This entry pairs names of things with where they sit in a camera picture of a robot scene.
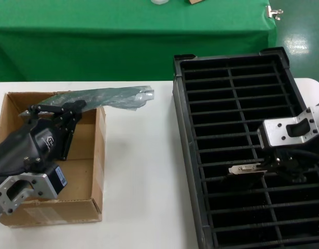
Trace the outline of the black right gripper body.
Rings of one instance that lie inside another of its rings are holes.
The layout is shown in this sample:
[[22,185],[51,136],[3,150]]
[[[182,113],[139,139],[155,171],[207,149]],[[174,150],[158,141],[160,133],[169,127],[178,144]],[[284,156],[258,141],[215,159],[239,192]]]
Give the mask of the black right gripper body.
[[280,153],[281,161],[297,160],[302,168],[319,164],[319,135],[302,144],[270,146],[266,135],[262,136],[262,149],[265,157],[269,153]]

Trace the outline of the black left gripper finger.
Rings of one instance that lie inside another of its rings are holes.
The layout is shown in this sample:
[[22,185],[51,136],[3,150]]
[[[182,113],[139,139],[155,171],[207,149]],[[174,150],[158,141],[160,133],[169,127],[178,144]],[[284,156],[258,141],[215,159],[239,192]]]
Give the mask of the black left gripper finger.
[[77,116],[81,116],[82,109],[87,105],[84,100],[75,102],[67,102],[62,106],[37,104],[31,105],[26,113],[32,118],[38,118],[40,112],[53,113],[51,118],[54,122],[75,120]]
[[64,112],[54,115],[54,125],[58,128],[57,160],[65,161],[70,150],[76,125],[82,118],[78,107],[63,107]]

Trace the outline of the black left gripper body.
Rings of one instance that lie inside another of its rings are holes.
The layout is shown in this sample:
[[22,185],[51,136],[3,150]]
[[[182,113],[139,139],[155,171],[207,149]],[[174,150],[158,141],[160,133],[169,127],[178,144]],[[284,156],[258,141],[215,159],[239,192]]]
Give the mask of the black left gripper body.
[[22,173],[44,173],[57,161],[59,132],[51,118],[31,118],[0,143],[0,181]]

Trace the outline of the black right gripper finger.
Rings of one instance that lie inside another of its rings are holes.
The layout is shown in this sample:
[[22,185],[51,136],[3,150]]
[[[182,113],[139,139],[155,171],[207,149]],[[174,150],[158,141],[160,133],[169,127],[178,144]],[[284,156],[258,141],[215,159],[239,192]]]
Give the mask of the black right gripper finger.
[[266,155],[264,162],[261,164],[261,171],[263,172],[279,172],[281,170],[280,153],[269,153]]
[[305,183],[307,178],[297,160],[287,160],[278,163],[278,175],[291,183]]

